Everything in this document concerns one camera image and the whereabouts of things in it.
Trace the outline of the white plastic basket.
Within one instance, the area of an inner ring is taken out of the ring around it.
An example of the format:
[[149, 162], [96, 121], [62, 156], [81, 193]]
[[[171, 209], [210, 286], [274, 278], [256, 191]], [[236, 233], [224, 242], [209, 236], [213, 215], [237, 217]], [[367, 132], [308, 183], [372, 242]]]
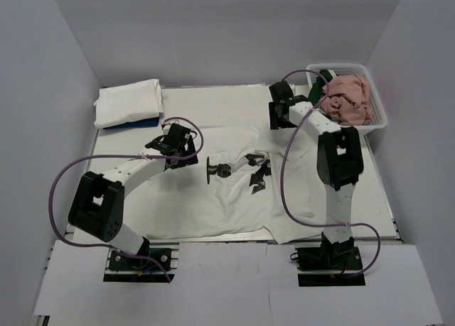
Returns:
[[368, 124], [356, 126], [356, 128], [359, 130], [359, 134], [367, 135], [371, 131], [384, 129], [387, 126], [385, 109], [366, 66], [355, 63], [315, 63], [307, 65], [306, 69], [316, 72], [320, 70], [332, 70], [336, 75], [357, 75], [363, 77], [370, 86], [369, 103], [372, 109], [372, 118]]

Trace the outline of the folded white t-shirt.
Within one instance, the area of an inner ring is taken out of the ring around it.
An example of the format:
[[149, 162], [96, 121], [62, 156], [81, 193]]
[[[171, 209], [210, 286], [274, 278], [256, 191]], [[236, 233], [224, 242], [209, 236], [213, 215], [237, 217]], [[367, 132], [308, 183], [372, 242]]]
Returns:
[[164, 112], [158, 79], [100, 89], [94, 106], [97, 129], [158, 118]]

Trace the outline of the folded blue t-shirt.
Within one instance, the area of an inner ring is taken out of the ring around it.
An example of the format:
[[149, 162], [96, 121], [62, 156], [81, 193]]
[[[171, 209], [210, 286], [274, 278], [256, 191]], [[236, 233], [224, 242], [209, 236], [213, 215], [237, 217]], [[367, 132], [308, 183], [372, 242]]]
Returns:
[[155, 117], [155, 118], [142, 119], [142, 120], [138, 120], [138, 121], [125, 122], [122, 124], [105, 127], [105, 130], [149, 128], [149, 127], [157, 127], [158, 125], [159, 125], [159, 118]]

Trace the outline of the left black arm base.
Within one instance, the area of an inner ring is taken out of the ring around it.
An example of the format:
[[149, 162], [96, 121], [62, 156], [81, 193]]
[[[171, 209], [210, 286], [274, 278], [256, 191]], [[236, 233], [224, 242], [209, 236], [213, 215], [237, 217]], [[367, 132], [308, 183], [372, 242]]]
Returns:
[[178, 266], [177, 244], [152, 245], [148, 257], [156, 260], [162, 271], [153, 261], [131, 259], [121, 255], [118, 250], [108, 254], [104, 282], [108, 283], [170, 283]]

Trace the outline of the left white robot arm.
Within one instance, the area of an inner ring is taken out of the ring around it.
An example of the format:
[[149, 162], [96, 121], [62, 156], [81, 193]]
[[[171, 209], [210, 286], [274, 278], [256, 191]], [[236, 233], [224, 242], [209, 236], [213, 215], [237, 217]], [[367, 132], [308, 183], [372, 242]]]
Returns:
[[125, 253], [134, 268], [149, 263], [149, 241], [124, 223], [125, 199], [151, 177], [198, 162], [191, 129], [171, 124], [165, 130], [137, 156], [115, 168], [86, 172], [68, 215], [70, 225]]

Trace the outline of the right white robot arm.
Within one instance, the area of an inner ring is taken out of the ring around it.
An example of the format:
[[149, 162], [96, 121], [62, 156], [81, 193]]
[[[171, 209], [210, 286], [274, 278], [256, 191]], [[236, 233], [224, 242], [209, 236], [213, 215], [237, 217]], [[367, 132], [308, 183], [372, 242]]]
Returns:
[[326, 189], [326, 223], [322, 226], [322, 262], [338, 268], [347, 259], [343, 246], [353, 246], [350, 229], [352, 196], [363, 156], [358, 130], [341, 127], [324, 116], [303, 95], [294, 95], [287, 81], [269, 86], [269, 122], [272, 130], [303, 129], [316, 143], [316, 171]]

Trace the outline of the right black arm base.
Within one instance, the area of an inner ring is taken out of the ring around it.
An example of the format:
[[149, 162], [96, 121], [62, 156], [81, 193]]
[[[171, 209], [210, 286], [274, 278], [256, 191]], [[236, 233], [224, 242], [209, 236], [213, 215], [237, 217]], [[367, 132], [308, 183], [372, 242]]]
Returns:
[[331, 243], [322, 236], [318, 247], [299, 247], [289, 256], [298, 270], [298, 284], [305, 288], [365, 285], [363, 262], [353, 237]]

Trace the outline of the white printed t-shirt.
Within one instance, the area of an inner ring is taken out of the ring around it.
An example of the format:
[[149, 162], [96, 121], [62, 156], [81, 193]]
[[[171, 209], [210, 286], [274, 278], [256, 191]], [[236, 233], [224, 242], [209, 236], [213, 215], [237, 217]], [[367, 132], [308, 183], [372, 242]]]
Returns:
[[266, 229], [279, 243], [321, 233], [307, 174], [311, 137], [292, 129], [211, 126], [199, 162], [150, 178], [131, 226], [150, 239], [211, 237]]

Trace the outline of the pink t-shirt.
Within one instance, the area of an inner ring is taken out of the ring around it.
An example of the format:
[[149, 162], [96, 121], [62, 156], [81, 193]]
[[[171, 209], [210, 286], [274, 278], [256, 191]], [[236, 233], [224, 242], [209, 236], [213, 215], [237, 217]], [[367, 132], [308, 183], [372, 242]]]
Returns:
[[323, 87], [324, 97], [319, 100], [320, 108], [342, 126], [369, 124], [373, 117], [370, 106], [370, 85], [358, 75], [334, 77]]

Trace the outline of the dark green t-shirt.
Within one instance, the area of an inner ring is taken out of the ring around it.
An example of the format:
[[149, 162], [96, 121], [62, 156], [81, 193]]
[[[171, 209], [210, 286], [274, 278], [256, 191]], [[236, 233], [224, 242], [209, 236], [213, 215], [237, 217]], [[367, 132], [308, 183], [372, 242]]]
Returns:
[[313, 83], [308, 96], [308, 99], [313, 106], [318, 104], [325, 93], [324, 88], [335, 77], [337, 77], [337, 74], [333, 70], [319, 70], [316, 81]]

